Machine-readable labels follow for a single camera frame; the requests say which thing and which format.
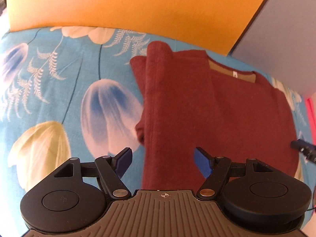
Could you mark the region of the grey-lilac board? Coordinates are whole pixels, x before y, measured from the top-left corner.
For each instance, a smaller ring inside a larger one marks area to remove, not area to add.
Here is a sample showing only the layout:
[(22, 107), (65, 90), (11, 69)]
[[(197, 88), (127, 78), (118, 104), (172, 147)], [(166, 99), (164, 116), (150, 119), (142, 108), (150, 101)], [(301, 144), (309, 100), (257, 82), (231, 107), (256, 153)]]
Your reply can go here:
[(315, 0), (267, 0), (231, 56), (306, 97), (315, 93)]

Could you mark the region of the pink object at bed edge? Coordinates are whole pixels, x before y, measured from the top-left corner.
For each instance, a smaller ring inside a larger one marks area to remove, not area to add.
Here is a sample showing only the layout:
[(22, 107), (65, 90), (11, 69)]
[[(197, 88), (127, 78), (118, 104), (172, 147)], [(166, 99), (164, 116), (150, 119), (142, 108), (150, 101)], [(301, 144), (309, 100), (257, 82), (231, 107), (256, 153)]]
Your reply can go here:
[(315, 141), (316, 141), (315, 110), (314, 110), (313, 101), (311, 98), (307, 98), (305, 100), (305, 106), (306, 106), (306, 112), (308, 114), (312, 143), (315, 144)]

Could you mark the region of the blue floral bed sheet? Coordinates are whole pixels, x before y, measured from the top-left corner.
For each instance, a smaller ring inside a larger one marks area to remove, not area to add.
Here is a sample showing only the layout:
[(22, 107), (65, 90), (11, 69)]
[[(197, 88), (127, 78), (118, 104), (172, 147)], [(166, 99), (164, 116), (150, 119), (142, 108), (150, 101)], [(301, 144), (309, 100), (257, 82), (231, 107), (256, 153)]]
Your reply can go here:
[[(294, 177), (312, 199), (299, 230), (254, 233), (232, 223), (215, 201), (192, 189), (143, 189), (145, 147), (137, 137), (144, 99), (130, 61), (154, 41), (174, 52), (203, 50), (211, 68), (240, 78), (256, 72), (284, 93), (296, 130), (311, 143), (308, 114), (296, 91), (234, 58), (181, 41), (125, 29), (52, 27), (10, 32), (1, 40), (1, 236), (307, 236), (315, 227), (315, 162), (298, 153)], [(29, 229), (24, 195), (72, 157), (82, 163), (132, 150), (122, 176), (131, 197), (109, 204), (94, 224), (72, 233)]]

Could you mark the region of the orange board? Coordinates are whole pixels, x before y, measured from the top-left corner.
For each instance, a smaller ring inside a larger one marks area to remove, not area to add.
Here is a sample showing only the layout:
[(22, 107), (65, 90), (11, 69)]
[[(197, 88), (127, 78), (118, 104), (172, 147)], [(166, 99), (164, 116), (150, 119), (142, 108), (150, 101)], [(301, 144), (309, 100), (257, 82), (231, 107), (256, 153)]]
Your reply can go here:
[(7, 0), (12, 31), (121, 28), (227, 55), (264, 0)]

